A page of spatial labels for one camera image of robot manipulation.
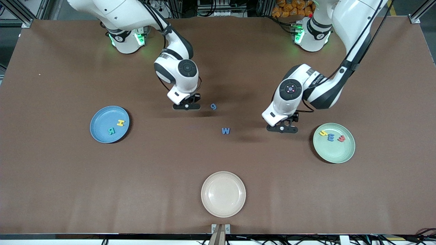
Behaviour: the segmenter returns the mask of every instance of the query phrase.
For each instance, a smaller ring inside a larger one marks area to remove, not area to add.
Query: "black circular joint cover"
[[[284,100],[296,99],[302,91],[301,84],[295,79],[286,79],[279,87],[280,97]]]
[[[185,77],[192,78],[197,74],[197,67],[191,60],[182,60],[178,65],[179,72]]]

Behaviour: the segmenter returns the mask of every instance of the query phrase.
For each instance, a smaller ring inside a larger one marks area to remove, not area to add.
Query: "brown tabletop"
[[[274,89],[297,64],[329,75],[345,56],[339,38],[309,53],[264,18],[172,23],[194,47],[200,111],[171,108],[153,70],[157,32],[123,55],[97,21],[38,20],[22,31],[0,87],[1,233],[200,233],[225,223],[233,233],[412,234],[436,226],[436,68],[419,25],[389,17],[337,104],[302,113],[297,134],[280,134],[261,117]],[[89,133],[108,105],[132,119],[115,144]],[[311,134],[327,122],[355,137],[344,164],[313,151]],[[201,203],[204,180],[222,170],[247,190],[230,218]]]

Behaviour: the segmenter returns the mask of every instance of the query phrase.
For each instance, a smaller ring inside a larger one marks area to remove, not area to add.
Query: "white plate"
[[[244,183],[230,172],[216,172],[204,182],[201,188],[201,201],[212,215],[220,218],[231,217],[244,206]]]

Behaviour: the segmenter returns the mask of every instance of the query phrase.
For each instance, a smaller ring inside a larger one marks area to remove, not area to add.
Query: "green light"
[[[142,35],[138,35],[135,33],[135,38],[136,38],[136,41],[138,41],[139,46],[144,45],[144,38],[142,37]]]
[[[324,44],[326,44],[328,42],[328,37],[330,36],[331,31],[328,32],[327,37],[326,37],[326,41],[324,42]]]
[[[109,38],[110,38],[110,40],[112,41],[112,46],[114,46],[115,47],[115,43],[113,42],[113,39],[112,39],[112,37],[109,35]]]
[[[304,36],[304,30],[301,30],[297,35],[295,35],[295,42],[300,44]]]

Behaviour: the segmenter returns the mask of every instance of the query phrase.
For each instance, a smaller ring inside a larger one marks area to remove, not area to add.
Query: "plate rim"
[[[327,159],[325,159],[320,153],[319,153],[319,151],[318,151],[318,149],[317,149],[317,146],[315,145],[315,136],[316,136],[316,134],[317,134],[317,131],[319,130],[319,128],[320,127],[322,127],[322,126],[324,126],[324,125],[327,125],[327,124],[334,124],[334,125],[338,125],[338,126],[340,126],[340,127],[342,127],[342,128],[344,128],[346,131],[348,131],[348,133],[351,135],[351,138],[353,139],[353,153],[351,154],[351,156],[348,158],[348,159],[346,159],[345,161],[342,161],[342,162],[332,162],[332,161],[329,161],[329,160],[327,160]],[[313,134],[313,137],[312,137],[312,144],[313,144],[313,147],[315,148],[315,151],[317,152],[317,154],[318,154],[318,156],[320,156],[322,159],[324,159],[324,160],[326,160],[327,162],[329,162],[329,163],[337,163],[337,164],[339,164],[339,163],[345,163],[345,162],[347,162],[347,161],[349,161],[353,156],[354,156],[354,153],[356,152],[356,140],[354,139],[354,136],[353,136],[353,134],[345,127],[345,126],[343,126],[343,125],[341,125],[341,124],[339,124],[339,123],[333,123],[333,122],[327,122],[327,123],[324,123],[324,124],[322,124],[322,125],[319,125],[316,129],[315,129],[315,132],[314,132],[314,134]]]
[[[114,143],[114,142],[120,140],[120,139],[121,139],[121,138],[122,138],[122,137],[127,133],[127,131],[126,131],[126,132],[121,136],[121,138],[119,138],[119,139],[117,139],[117,140],[114,140],[114,141],[111,141],[111,142],[103,142],[103,141],[100,141],[100,140],[98,140],[98,139],[95,138],[95,136],[94,136],[93,133],[92,133],[92,122],[94,122],[94,118],[97,116],[97,114],[98,114],[100,111],[102,111],[102,110],[104,110],[104,109],[106,109],[106,108],[108,108],[108,107],[117,107],[117,108],[121,109],[121,111],[124,112],[124,113],[127,115],[127,118],[129,119],[129,125],[127,126],[127,130],[129,130],[129,127],[130,127],[130,116],[129,116],[129,114],[127,113],[127,111],[126,111],[123,107],[121,107],[121,106],[119,106],[119,105],[108,105],[108,106],[105,106],[105,107],[101,108],[101,109],[98,110],[96,113],[94,113],[94,116],[92,116],[92,118],[91,118],[91,122],[89,123],[89,132],[91,133],[91,136],[92,136],[92,137],[93,137],[97,142],[100,142],[100,143],[103,143],[103,144]]]
[[[204,193],[204,190],[205,190],[205,184],[207,183],[207,181],[211,178],[211,177],[213,177],[213,176],[215,176],[215,175],[218,175],[218,174],[229,174],[229,175],[231,175],[231,176],[235,176],[238,180],[239,180],[239,182],[240,182],[240,184],[241,184],[241,188],[244,190],[243,191],[243,201],[242,201],[242,205],[241,205],[241,207],[240,208],[238,208],[237,209],[237,211],[236,212],[234,212],[233,214],[231,214],[231,215],[225,215],[225,216],[223,216],[223,215],[216,215],[216,214],[213,214],[213,212],[211,211],[211,210],[209,210],[207,207],[206,207],[206,205],[204,204],[205,203],[205,196],[203,195],[203,193]],[[234,216],[234,215],[236,215],[237,213],[239,213],[239,211],[244,207],[244,205],[245,205],[245,201],[246,201],[246,198],[247,198],[247,190],[246,190],[246,188],[245,188],[245,185],[244,185],[244,182],[241,180],[241,178],[239,178],[239,176],[237,176],[236,174],[234,174],[234,173],[232,173],[232,172],[228,172],[228,171],[218,171],[218,172],[215,172],[215,173],[213,173],[213,174],[211,174],[211,175],[209,175],[207,178],[206,178],[206,180],[203,182],[203,185],[201,186],[201,202],[202,202],[202,204],[203,204],[203,207],[211,214],[211,215],[213,215],[213,216],[216,216],[216,217],[218,217],[218,218],[229,218],[229,217],[231,217],[231,216]]]

